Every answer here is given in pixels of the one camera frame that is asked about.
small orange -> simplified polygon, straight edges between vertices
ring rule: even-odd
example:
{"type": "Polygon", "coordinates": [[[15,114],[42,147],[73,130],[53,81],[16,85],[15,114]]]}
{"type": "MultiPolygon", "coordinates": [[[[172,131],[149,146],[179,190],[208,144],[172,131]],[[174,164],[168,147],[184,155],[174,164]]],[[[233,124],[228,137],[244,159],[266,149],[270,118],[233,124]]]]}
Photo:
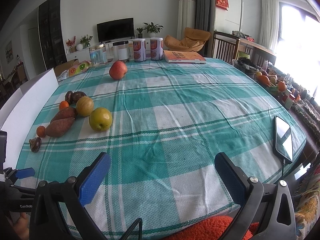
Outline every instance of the small orange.
{"type": "Polygon", "coordinates": [[[45,137],[45,127],[40,125],[38,128],[37,128],[37,131],[36,131],[37,135],[40,137],[40,138],[43,138],[45,137]]]}
{"type": "Polygon", "coordinates": [[[278,83],[278,90],[279,91],[285,91],[285,83],[283,81],[280,81],[278,83]]]}
{"type": "Polygon", "coordinates": [[[66,108],[69,106],[69,103],[67,101],[62,101],[59,105],[59,110],[66,108]]]}
{"type": "Polygon", "coordinates": [[[264,76],[264,75],[258,76],[257,80],[260,83],[265,84],[265,85],[269,85],[270,84],[269,78],[267,76],[264,76]]]}

sweet potato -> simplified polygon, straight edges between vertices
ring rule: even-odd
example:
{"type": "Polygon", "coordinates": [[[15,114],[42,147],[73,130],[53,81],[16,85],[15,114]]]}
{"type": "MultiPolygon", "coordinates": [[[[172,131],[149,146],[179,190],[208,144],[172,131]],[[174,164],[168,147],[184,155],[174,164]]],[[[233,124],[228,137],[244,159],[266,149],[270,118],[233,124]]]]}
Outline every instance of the sweet potato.
{"type": "Polygon", "coordinates": [[[76,109],[74,107],[68,106],[68,107],[61,109],[59,112],[57,112],[57,114],[51,119],[50,123],[52,123],[55,120],[65,119],[65,118],[69,118],[69,117],[76,118],[77,115],[78,115],[78,113],[77,113],[76,109]]]}
{"type": "Polygon", "coordinates": [[[73,117],[55,120],[45,129],[45,135],[50,137],[61,137],[64,135],[75,122],[73,117]]]}

blue gripper pad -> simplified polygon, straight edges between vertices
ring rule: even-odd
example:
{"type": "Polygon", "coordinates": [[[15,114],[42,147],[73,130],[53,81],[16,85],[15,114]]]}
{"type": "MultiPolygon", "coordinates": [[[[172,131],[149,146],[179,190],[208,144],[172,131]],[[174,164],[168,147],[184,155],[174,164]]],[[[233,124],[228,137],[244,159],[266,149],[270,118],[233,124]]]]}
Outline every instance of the blue gripper pad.
{"type": "Polygon", "coordinates": [[[101,182],[109,171],[111,158],[109,154],[104,154],[97,162],[89,175],[79,188],[79,201],[82,206],[91,203],[96,194],[101,182]]]}
{"type": "Polygon", "coordinates": [[[246,187],[237,176],[236,171],[233,170],[220,153],[215,156],[214,166],[230,193],[233,202],[241,206],[244,205],[246,201],[246,187]]]}
{"type": "Polygon", "coordinates": [[[17,179],[24,179],[27,177],[32,177],[35,175],[35,170],[33,168],[26,168],[22,170],[17,170],[15,176],[17,179]]]}

book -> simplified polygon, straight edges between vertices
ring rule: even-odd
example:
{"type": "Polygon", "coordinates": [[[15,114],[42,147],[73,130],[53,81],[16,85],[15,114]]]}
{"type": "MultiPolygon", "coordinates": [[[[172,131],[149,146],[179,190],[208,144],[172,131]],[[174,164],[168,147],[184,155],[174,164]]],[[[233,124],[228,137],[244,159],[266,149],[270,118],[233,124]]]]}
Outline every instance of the book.
{"type": "Polygon", "coordinates": [[[182,52],[164,50],[164,59],[168,63],[206,63],[204,57],[195,51],[182,52]]]}

red sign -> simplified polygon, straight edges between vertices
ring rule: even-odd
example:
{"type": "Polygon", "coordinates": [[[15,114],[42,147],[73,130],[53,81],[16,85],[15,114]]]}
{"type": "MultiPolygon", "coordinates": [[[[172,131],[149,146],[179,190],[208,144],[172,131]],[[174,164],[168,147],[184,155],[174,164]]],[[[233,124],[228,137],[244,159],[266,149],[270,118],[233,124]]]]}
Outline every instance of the red sign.
{"type": "Polygon", "coordinates": [[[229,8],[228,0],[216,0],[216,7],[228,11],[227,9],[229,8]]]}

